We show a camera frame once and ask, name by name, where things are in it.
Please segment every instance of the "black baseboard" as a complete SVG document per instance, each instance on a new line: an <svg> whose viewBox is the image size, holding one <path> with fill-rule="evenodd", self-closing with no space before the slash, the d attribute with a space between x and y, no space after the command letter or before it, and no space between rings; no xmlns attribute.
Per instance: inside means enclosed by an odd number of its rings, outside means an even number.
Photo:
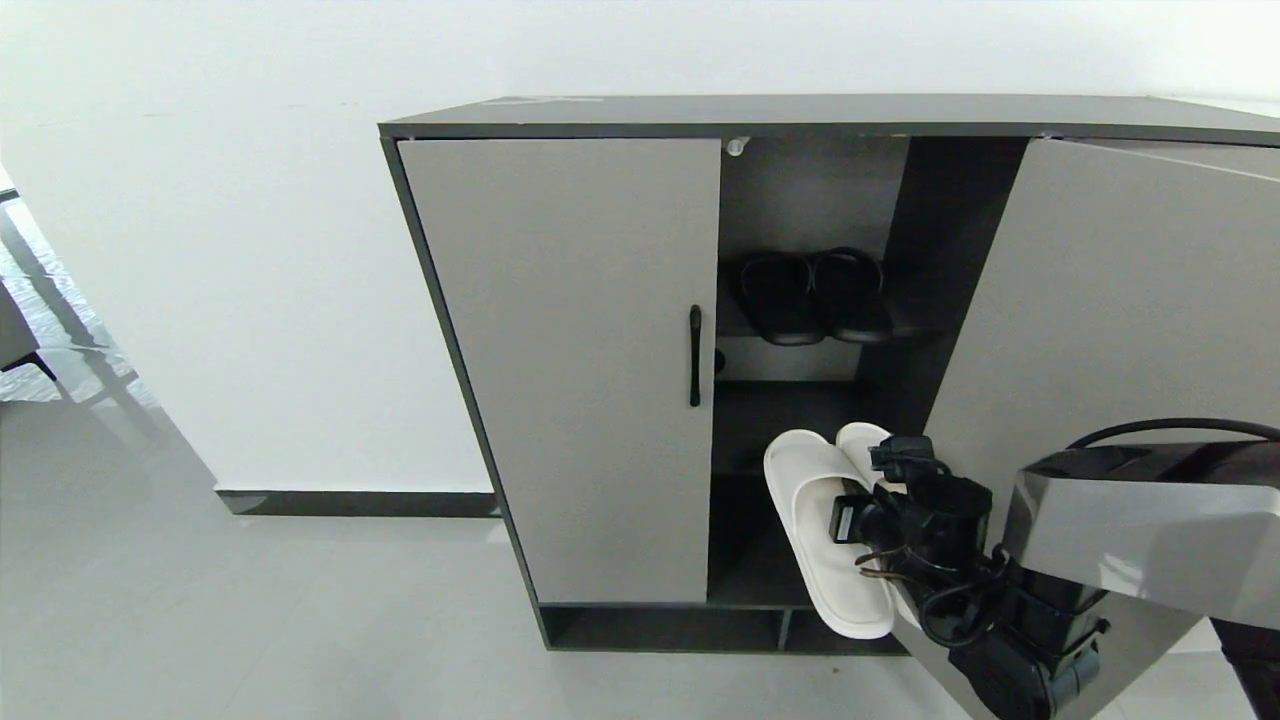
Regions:
<svg viewBox="0 0 1280 720"><path fill-rule="evenodd" d="M499 518L492 492L321 492L220 489L236 515L317 518Z"/></svg>

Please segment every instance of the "shoe cabinet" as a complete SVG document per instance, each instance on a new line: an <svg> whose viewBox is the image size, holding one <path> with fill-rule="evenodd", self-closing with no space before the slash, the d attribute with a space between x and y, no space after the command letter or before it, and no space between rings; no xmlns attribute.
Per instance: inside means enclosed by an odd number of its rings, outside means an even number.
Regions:
<svg viewBox="0 0 1280 720"><path fill-rule="evenodd" d="M950 688L910 630L817 620L762 477L774 436L928 433L996 492L998 534L1014 473L1097 427L1280 421L1280 119L1138 97L517 97L380 132L550 648L909 650ZM835 247L883 269L891 337L762 337L733 261ZM1115 603L1107 643L1135 660L1098 697L1194 620L1134 639Z"/></svg>

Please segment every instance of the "cabinet top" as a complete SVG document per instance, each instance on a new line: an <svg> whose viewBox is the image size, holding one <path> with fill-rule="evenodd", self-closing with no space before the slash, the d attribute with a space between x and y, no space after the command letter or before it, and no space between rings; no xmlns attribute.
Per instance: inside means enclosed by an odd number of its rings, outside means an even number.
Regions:
<svg viewBox="0 0 1280 720"><path fill-rule="evenodd" d="M1085 95L500 97L379 128L390 140L910 135L1280 146L1277 118L1161 97Z"/></svg>

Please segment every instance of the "door handle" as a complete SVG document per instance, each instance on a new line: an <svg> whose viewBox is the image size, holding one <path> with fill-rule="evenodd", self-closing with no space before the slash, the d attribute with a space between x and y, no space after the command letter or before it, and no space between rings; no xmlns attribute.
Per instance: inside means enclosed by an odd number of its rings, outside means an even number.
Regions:
<svg viewBox="0 0 1280 720"><path fill-rule="evenodd" d="M698 366L703 364L703 309L694 305L689 309L689 406L703 404L701 380Z"/></svg>

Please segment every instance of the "closed cabinet door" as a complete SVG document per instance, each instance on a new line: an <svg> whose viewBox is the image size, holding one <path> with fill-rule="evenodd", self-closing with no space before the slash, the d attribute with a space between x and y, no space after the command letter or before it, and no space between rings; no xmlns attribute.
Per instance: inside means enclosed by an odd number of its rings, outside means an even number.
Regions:
<svg viewBox="0 0 1280 720"><path fill-rule="evenodd" d="M1092 430L1280 423L1276 177L1280 151L1267 149L1030 143L925 428L959 474L995 491L993 533L1015 473ZM1059 717L1092 717L1198 620L1105 602L1102 674ZM989 716L945 651L902 639Z"/></svg>
<svg viewBox="0 0 1280 720"><path fill-rule="evenodd" d="M719 142L399 150L539 601L704 601Z"/></svg>

